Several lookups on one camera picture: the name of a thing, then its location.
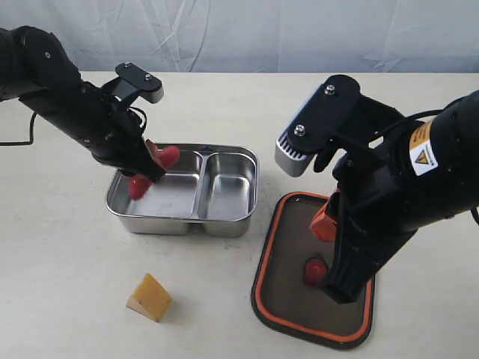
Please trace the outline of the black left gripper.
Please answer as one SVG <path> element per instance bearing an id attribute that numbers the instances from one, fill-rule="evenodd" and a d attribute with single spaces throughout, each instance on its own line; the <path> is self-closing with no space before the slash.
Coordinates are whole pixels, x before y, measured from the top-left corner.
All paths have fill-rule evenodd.
<path id="1" fill-rule="evenodd" d="M 161 150 L 150 139 L 145 140 L 147 115 L 133 105 L 102 92 L 99 104 L 103 106 L 98 137 L 88 145 L 92 156 L 102 165 L 118 169 L 124 176 L 138 173 L 147 161 L 148 151 L 158 167 L 163 168 Z"/>

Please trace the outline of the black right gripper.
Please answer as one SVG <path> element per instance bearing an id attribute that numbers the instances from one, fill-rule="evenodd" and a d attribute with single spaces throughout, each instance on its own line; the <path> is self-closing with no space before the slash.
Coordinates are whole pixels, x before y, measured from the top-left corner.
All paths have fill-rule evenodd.
<path id="1" fill-rule="evenodd" d="M 337 189 L 309 229 L 321 242 L 335 242 L 332 268 L 321 287 L 345 304 L 355 301 L 422 227 L 423 197 L 402 141 L 346 153 L 334 166 L 333 177 Z"/>

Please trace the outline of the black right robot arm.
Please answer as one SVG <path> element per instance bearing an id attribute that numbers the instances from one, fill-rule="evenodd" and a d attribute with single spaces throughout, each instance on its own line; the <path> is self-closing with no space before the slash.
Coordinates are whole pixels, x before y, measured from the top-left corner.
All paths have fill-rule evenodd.
<path id="1" fill-rule="evenodd" d="M 330 263 L 307 260 L 304 282 L 341 304 L 422 227 L 478 216 L 478 94 L 397 122 L 372 154 L 348 150 L 338 161 L 337 187 L 310 225 L 334 252 Z"/>

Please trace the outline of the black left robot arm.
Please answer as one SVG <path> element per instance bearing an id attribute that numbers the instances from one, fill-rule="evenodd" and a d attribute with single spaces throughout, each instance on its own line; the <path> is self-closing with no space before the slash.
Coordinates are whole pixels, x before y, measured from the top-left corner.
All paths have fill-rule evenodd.
<path id="1" fill-rule="evenodd" d="M 133 103 L 160 101 L 162 82 L 129 61 L 115 72 L 98 87 L 82 78 L 52 32 L 29 25 L 1 30 L 2 101 L 18 100 L 100 164 L 157 182 L 165 169 L 144 139 L 147 115 Z"/>

